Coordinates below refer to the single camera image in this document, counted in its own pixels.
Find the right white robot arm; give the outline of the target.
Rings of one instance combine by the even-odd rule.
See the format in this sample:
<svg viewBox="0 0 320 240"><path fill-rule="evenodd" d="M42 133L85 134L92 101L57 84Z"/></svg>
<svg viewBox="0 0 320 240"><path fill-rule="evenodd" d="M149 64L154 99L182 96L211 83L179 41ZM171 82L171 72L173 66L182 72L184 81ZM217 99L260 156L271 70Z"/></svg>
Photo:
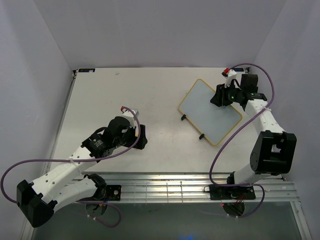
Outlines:
<svg viewBox="0 0 320 240"><path fill-rule="evenodd" d="M253 123L258 134L249 157L249 163L233 172L226 184L213 183L217 189L237 199L256 182L269 177L286 174L290 171L297 144L297 137L286 132L274 118L269 102L263 93L258 92L258 76L243 74L237 81L237 73L232 69L222 72L225 83L219 84L210 103L226 107L238 103L250 117L246 123Z"/></svg>

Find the yellow-framed small whiteboard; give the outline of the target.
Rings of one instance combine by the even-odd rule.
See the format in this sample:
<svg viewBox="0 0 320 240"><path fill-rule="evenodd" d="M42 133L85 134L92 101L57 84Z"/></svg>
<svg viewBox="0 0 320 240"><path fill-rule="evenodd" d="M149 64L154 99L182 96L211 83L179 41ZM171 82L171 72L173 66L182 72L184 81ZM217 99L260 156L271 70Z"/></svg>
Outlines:
<svg viewBox="0 0 320 240"><path fill-rule="evenodd" d="M242 121L243 115L233 106L218 107L210 103L215 90L197 79L178 106L182 115L212 145L220 142Z"/></svg>

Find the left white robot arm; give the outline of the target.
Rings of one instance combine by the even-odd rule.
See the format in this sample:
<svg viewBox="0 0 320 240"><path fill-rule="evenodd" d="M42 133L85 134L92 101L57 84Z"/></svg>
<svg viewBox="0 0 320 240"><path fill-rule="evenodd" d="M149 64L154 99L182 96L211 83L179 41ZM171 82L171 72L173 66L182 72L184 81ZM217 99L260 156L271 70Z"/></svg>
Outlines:
<svg viewBox="0 0 320 240"><path fill-rule="evenodd" d="M71 181L101 158L119 147L142 150L147 144L146 127L135 125L133 117L117 116L85 139L66 163L61 163L32 182L21 181L16 187L17 206L32 227L44 225L59 209L80 200L102 201L109 187L96 173L86 174L77 183Z"/></svg>

